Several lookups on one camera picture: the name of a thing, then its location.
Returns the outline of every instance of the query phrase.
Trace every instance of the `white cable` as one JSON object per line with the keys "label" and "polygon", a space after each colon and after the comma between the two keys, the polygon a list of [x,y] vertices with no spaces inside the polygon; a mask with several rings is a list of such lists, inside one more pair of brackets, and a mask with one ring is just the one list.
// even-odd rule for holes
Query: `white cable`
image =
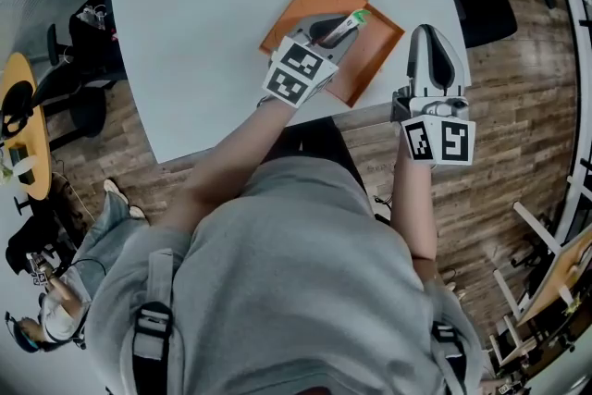
{"label": "white cable", "polygon": [[72,186],[72,183],[70,183],[70,181],[68,180],[68,178],[66,178],[64,175],[60,175],[56,171],[54,171],[52,174],[53,175],[58,175],[61,179],[63,179],[70,186],[70,188],[72,189],[72,191],[74,192],[74,194],[76,195],[76,197],[78,198],[78,200],[80,201],[80,204],[82,204],[82,207],[84,208],[84,210],[91,217],[92,222],[96,222],[96,220],[94,220],[93,215],[91,214],[91,211],[89,211],[88,208],[84,205],[84,203],[82,202],[82,199],[79,197],[78,193],[76,192],[76,190],[74,189],[74,187]]}

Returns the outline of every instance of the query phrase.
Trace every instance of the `table top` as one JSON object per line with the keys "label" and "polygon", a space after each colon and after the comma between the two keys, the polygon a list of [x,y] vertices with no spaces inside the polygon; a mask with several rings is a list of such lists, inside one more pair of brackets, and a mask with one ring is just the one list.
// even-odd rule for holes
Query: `table top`
{"label": "table top", "polygon": [[[29,82],[33,91],[37,89],[29,60],[21,53],[14,53],[8,59],[2,75],[0,104],[8,90],[22,80]],[[33,115],[29,117],[27,125],[16,137],[5,140],[5,153],[14,145],[25,145],[29,155],[37,155],[37,163],[32,168],[35,181],[31,185],[22,184],[22,187],[31,198],[38,201],[45,199],[52,184],[52,162],[45,115],[41,107],[33,109]]]}
{"label": "table top", "polygon": [[[252,113],[267,72],[259,44],[291,0],[112,1],[129,84],[159,162],[216,145]],[[470,84],[453,0],[368,2],[406,33],[354,108],[388,103],[408,84],[411,32],[421,23],[450,40]],[[320,93],[292,123],[348,110]]]}
{"label": "table top", "polygon": [[518,326],[526,323],[557,301],[561,297],[559,288],[563,285],[569,289],[575,285],[586,270],[586,262],[578,266],[575,272],[572,271],[572,267],[580,262],[590,244],[592,244],[592,226],[584,229],[572,241],[561,247],[561,252],[553,259],[547,275],[536,289],[530,303],[524,308],[524,312],[517,322]]}

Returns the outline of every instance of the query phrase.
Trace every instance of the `backpack strap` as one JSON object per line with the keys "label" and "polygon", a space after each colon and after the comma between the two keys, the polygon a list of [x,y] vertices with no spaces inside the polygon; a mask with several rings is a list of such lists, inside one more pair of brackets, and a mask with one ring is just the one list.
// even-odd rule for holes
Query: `backpack strap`
{"label": "backpack strap", "polygon": [[152,252],[146,303],[136,313],[131,340],[133,378],[138,395],[167,394],[169,339],[173,332],[172,285],[172,250]]}

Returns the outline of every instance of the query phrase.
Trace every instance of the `white table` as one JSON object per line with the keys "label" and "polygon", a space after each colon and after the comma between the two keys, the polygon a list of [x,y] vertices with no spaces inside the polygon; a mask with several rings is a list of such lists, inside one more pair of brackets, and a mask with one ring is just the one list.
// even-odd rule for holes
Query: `white table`
{"label": "white table", "polygon": [[[258,46],[291,0],[113,0],[133,96],[158,162],[216,145],[255,109],[267,57]],[[453,0],[369,0],[404,28],[381,72],[355,108],[384,104],[406,85],[411,31],[437,27],[468,77]],[[350,110],[318,94],[294,123]]]}

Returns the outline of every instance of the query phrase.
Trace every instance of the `white shirt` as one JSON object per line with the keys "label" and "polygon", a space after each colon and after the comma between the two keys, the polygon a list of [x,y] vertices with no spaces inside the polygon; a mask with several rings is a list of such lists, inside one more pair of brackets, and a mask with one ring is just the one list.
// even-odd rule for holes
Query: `white shirt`
{"label": "white shirt", "polygon": [[71,266],[59,279],[78,296],[82,307],[79,313],[72,317],[62,307],[62,296],[59,291],[52,290],[47,294],[43,300],[42,326],[43,334],[49,342],[55,342],[55,339],[70,339],[78,330],[80,321],[91,306],[91,297],[84,288],[80,274],[75,267]]}

